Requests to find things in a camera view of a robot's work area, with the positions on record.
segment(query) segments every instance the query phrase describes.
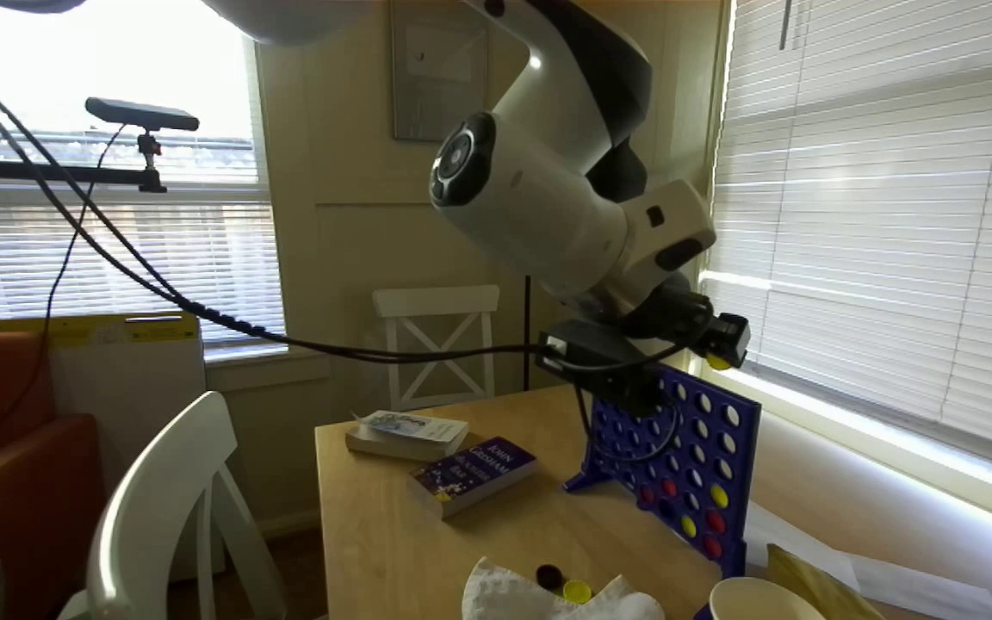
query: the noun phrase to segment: connect four game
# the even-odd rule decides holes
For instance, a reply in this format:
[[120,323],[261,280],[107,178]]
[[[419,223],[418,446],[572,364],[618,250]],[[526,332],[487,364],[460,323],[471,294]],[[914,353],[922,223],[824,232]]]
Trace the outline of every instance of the connect four game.
[[654,373],[654,415],[592,404],[586,462],[566,488],[621,481],[722,575],[742,575],[760,405],[664,364]]

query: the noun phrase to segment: orange chair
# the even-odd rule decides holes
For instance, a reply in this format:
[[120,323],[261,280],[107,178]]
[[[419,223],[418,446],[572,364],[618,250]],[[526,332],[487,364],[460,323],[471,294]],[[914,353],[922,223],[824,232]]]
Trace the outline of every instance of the orange chair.
[[104,505],[94,417],[54,410],[38,335],[0,332],[0,615],[54,615]]

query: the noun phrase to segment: window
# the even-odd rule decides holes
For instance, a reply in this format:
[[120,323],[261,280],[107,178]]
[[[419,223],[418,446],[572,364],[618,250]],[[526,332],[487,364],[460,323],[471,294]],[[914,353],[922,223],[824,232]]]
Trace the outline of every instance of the window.
[[[205,2],[83,2],[68,13],[0,12],[0,99],[66,165],[96,165],[114,138],[88,98],[182,106],[200,132],[159,132],[169,193],[96,187],[96,203],[187,296],[284,332],[275,234],[255,153],[255,88],[246,38]],[[142,170],[138,129],[107,170]],[[94,217],[89,232],[114,248]],[[0,316],[42,316],[73,232],[31,187],[0,183]],[[54,312],[169,309],[89,248],[76,248]],[[205,323],[205,340],[248,336]]]
[[992,0],[742,0],[714,217],[755,367],[992,446]]

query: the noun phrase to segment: cream wall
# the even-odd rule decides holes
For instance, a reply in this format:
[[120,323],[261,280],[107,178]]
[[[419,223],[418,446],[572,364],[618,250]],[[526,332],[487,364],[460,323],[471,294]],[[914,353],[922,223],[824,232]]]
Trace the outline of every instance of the cream wall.
[[[651,121],[634,149],[654,178],[703,175],[719,48],[719,0],[588,0],[654,62]],[[489,32],[489,99],[523,51]],[[269,183],[288,335],[380,346],[377,286],[500,281],[495,340],[520,340],[520,276],[492,265],[433,217],[424,187],[439,146],[390,138],[387,8],[307,48],[257,48]],[[534,294],[534,326],[566,309]],[[314,426],[387,404],[371,364],[284,355],[226,361],[210,384],[231,397],[238,475],[274,533],[314,521]],[[500,359],[500,388],[520,388],[520,359]]]

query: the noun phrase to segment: white bowl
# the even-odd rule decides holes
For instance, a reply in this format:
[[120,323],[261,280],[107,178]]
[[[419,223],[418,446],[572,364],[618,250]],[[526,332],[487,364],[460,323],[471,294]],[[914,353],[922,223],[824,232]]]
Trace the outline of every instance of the white bowl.
[[824,620],[802,596],[767,578],[722,578],[709,589],[714,620]]

